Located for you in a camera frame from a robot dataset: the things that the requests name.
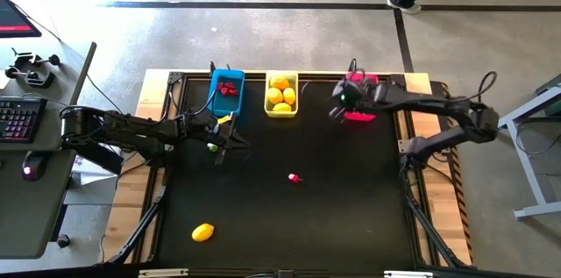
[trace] desk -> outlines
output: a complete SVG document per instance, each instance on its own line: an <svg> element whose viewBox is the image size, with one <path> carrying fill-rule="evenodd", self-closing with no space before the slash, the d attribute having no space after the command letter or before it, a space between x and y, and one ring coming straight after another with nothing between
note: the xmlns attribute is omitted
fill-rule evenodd
<svg viewBox="0 0 561 278"><path fill-rule="evenodd" d="M159 118L164 97L167 91L169 70L147 70L144 85L139 99L137 116L144 118ZM409 91L430 93L430 80L426 74L405 74ZM174 97L179 97L179 89L174 88ZM170 115L174 114L174 107L170 107ZM431 136L440 131L437 116L412 113L413 125L417 136ZM124 169L138 165L142 159L136 157L126 163ZM446 164L431 160L430 164L449 174ZM113 209L106 230L104 250L106 255L112 255L126 241L137 225L142 213L146 185L148 184L149 168L140 168L123 176L117 188ZM160 185L163 169L156 174L156 185ZM467 220L460 214L457 195L450 185L438 173L429 169L423 171L427 197L429 198L430 214L433 225L437 228L444 241L453 252L466 264L471 264L470 251L465 236L464 225ZM425 260L430 259L430 251L423 229L417 225L420 232L419 241L421 253ZM153 224L147 229L143 242L140 260L146 260L150 253L153 237Z"/></svg>
<svg viewBox="0 0 561 278"><path fill-rule="evenodd" d="M53 69L56 79L49 89L32 89L17 80L10 80L5 90L0 90L0 95L20 96L23 92L37 92L63 103L77 103L96 50L95 43L59 43L51 36L2 39L0 64L4 67L13 64L11 46L19 52L33 51L42 56L55 53L63 65ZM60 108L57 103L47 103L39 129L41 136L38 132L38 143L33 143L30 149L60 148ZM57 217L75 159L72 150L56 151L47 162L43 177L36 182L25 182L20 173L25 153L0 145L0 161L3 163L0 168L0 259L38 258L43 254L53 230L56 230Z"/></svg>

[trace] green object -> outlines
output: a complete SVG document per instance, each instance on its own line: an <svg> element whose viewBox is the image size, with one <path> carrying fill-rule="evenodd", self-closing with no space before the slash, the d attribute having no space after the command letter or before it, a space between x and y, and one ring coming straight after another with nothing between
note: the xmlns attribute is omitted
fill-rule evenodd
<svg viewBox="0 0 561 278"><path fill-rule="evenodd" d="M207 148L211 152L218 152L218 146L213 145L212 143L207 143Z"/></svg>

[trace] shoe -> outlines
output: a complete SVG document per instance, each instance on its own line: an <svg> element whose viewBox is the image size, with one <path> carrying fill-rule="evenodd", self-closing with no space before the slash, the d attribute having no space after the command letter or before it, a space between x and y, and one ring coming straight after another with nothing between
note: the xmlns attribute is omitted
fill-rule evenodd
<svg viewBox="0 0 561 278"><path fill-rule="evenodd" d="M413 6L409 7L408 9L404 8L404 7L399 7L396 4L393 4L392 1L387 0L386 1L387 6L393 8L393 9L400 9L400 11L409 14L409 15L415 15L418 14L421 11L421 5L419 4L413 4Z"/></svg>

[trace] pink object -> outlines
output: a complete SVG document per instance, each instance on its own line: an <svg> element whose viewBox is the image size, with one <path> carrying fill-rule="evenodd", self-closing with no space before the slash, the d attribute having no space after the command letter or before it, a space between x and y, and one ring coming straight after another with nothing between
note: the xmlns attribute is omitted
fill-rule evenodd
<svg viewBox="0 0 561 278"><path fill-rule="evenodd" d="M293 182L293 183L299 183L299 182L303 181L303 179L300 178L300 176L298 176L296 174L289 174L288 175L288 180Z"/></svg>
<svg viewBox="0 0 561 278"><path fill-rule="evenodd" d="M352 82L360 82L362 81L362 72L358 71L358 72L348 72L346 77L347 80L352 81ZM365 78L372 80L375 83L378 83L378 76L372 73L366 73L365 74ZM348 112L346 111L343 114L343 117L347 120L354 120L354 121L372 121L376 118L376 116L374 115L368 115L368 114L363 114L360 112Z"/></svg>

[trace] yellow fruit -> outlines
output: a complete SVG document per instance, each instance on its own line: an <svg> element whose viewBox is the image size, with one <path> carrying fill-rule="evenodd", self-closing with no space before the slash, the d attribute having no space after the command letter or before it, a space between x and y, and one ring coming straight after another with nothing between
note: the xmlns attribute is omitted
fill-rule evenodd
<svg viewBox="0 0 561 278"><path fill-rule="evenodd" d="M287 103L277 103L273 107L273 111L292 111L292 108Z"/></svg>
<svg viewBox="0 0 561 278"><path fill-rule="evenodd" d="M282 92L280 89L276 89L276 88L270 88L267 92L266 92L266 98L269 100L269 102L271 103L280 103L282 102Z"/></svg>
<svg viewBox="0 0 561 278"><path fill-rule="evenodd" d="M214 232L214 226L209 224L202 224L196 227L191 234L191 237L195 242L203 242L210 238Z"/></svg>
<svg viewBox="0 0 561 278"><path fill-rule="evenodd" d="M284 96L284 101L287 104L293 104L296 101L296 93L292 88L287 88L282 91L282 95Z"/></svg>
<svg viewBox="0 0 561 278"><path fill-rule="evenodd" d="M287 80L286 77L284 77L282 75L271 76L271 87L283 90L283 89L287 88L288 86L290 86L290 84L288 84L288 80Z"/></svg>

